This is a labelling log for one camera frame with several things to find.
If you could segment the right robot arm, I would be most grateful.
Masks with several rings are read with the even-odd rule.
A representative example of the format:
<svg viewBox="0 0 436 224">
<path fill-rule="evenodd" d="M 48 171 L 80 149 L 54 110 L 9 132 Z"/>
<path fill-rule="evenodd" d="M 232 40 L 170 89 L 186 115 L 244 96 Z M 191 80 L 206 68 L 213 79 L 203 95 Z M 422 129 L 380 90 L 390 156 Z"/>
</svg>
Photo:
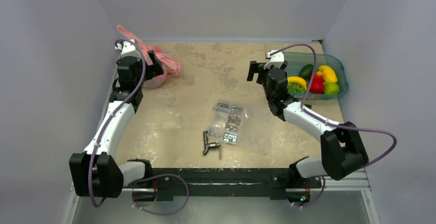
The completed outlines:
<svg viewBox="0 0 436 224">
<path fill-rule="evenodd" d="M 283 67 L 265 68 L 265 63 L 251 61 L 247 80 L 264 88 L 271 113 L 282 121 L 293 124 L 313 138 L 321 147 L 319 157 L 306 157 L 289 166 L 289 181 L 302 186 L 309 178 L 328 176 L 341 180 L 369 163 L 359 131 L 354 123 L 331 121 L 304 105 L 288 93 L 287 75 Z"/>
</svg>

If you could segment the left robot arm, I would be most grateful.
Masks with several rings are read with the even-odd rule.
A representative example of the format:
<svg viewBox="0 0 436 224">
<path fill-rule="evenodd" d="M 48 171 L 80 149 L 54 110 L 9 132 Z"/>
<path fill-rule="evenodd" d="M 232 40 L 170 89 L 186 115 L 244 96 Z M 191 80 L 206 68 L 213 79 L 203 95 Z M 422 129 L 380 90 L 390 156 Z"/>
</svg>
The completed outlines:
<svg viewBox="0 0 436 224">
<path fill-rule="evenodd" d="M 164 73 L 152 50 L 147 51 L 151 63 L 143 63 L 139 55 L 123 56 L 116 62 L 118 78 L 112 84 L 107 111 L 95 136 L 81 153 L 69 159 L 69 168 L 78 196 L 117 198 L 123 187 L 135 182 L 142 188 L 153 182 L 151 165 L 145 159 L 130 159 L 123 165 L 114 156 L 127 125 L 141 103 L 142 90 L 136 90 L 144 73 L 145 80 Z"/>
</svg>

